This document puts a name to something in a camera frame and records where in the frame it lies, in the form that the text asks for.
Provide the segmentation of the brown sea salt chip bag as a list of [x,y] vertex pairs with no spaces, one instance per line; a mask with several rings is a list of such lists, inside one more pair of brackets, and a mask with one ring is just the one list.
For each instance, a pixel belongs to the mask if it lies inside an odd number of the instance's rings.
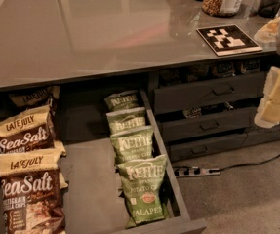
[[0,154],[6,234],[66,234],[60,156],[57,149]]
[[0,121],[0,153],[24,153],[37,149],[56,148],[66,155],[57,140],[49,105],[27,109]]

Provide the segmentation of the middle right grey drawer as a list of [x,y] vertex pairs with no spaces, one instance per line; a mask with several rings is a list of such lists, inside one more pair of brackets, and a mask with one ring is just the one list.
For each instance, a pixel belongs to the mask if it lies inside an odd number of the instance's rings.
[[171,142],[246,128],[253,124],[256,110],[255,107],[245,107],[196,118],[164,122],[160,124],[159,130],[163,140]]

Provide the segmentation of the far right grey drawer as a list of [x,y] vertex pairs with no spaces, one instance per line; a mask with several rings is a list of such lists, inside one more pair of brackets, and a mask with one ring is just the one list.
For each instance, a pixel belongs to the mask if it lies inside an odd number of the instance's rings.
[[272,142],[280,139],[280,126],[272,129],[255,129],[247,132],[247,136],[242,143],[243,147]]

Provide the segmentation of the upper right grey drawer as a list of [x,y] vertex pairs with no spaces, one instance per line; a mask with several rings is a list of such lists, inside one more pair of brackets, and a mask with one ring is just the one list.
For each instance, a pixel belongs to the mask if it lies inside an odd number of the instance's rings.
[[163,87],[154,90],[154,112],[165,114],[187,108],[263,95],[265,73],[211,79]]

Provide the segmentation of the lower right grey drawer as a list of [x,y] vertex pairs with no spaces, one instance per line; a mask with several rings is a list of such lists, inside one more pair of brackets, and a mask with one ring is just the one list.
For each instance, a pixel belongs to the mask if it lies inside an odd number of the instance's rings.
[[171,145],[168,155],[172,162],[192,159],[214,153],[240,148],[245,141],[246,134],[233,134],[206,138],[188,143]]

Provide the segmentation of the green kettle chip bag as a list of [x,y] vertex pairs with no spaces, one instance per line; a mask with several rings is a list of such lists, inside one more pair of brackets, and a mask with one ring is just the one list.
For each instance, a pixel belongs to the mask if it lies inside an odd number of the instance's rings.
[[116,153],[116,163],[151,158],[152,137],[151,126],[141,126],[112,135],[110,140]]
[[159,197],[166,166],[165,155],[132,160],[117,166],[129,213],[126,228],[164,220],[168,217],[168,211]]
[[132,109],[139,106],[136,90],[112,94],[104,99],[110,112]]
[[106,114],[110,132],[117,134],[145,125],[145,108],[137,107]]

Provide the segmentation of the rear green Kettle chip bag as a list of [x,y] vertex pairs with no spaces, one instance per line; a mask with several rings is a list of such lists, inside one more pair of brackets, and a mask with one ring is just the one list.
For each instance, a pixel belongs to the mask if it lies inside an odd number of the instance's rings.
[[139,106],[136,90],[112,94],[104,99],[110,112],[132,109]]

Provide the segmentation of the front green Kettle chip bag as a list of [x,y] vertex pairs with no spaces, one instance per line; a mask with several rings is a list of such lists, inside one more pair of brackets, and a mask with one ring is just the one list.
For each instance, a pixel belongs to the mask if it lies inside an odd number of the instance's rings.
[[132,160],[117,166],[129,213],[126,228],[164,220],[168,217],[168,211],[159,197],[166,166],[165,155]]

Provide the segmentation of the open grey top drawer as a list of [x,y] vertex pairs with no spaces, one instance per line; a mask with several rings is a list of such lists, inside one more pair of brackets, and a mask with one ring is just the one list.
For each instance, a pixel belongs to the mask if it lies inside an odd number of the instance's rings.
[[171,166],[166,168],[161,199],[169,217],[128,229],[129,220],[115,172],[103,96],[66,92],[57,121],[67,155],[60,169],[68,182],[62,191],[66,234],[201,234],[204,219],[192,220]]

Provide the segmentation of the rear brown Late July bag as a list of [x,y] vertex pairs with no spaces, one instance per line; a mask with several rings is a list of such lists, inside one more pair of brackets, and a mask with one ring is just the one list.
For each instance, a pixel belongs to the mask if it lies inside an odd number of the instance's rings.
[[55,113],[60,96],[60,86],[48,86],[35,90],[27,90],[22,93],[9,94],[9,98],[17,108],[35,108],[49,105]]

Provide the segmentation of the black white fiducial marker tile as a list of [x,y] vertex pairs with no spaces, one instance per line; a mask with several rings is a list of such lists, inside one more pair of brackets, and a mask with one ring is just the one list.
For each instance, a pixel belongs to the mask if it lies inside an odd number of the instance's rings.
[[196,31],[218,57],[262,50],[259,44],[235,24],[202,27]]

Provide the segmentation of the grey power strip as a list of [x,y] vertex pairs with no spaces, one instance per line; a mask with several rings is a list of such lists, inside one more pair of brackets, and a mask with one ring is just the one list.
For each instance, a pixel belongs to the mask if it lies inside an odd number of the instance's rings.
[[176,177],[198,177],[198,176],[219,176],[221,171],[219,169],[207,169],[201,167],[180,166],[174,167],[174,174]]

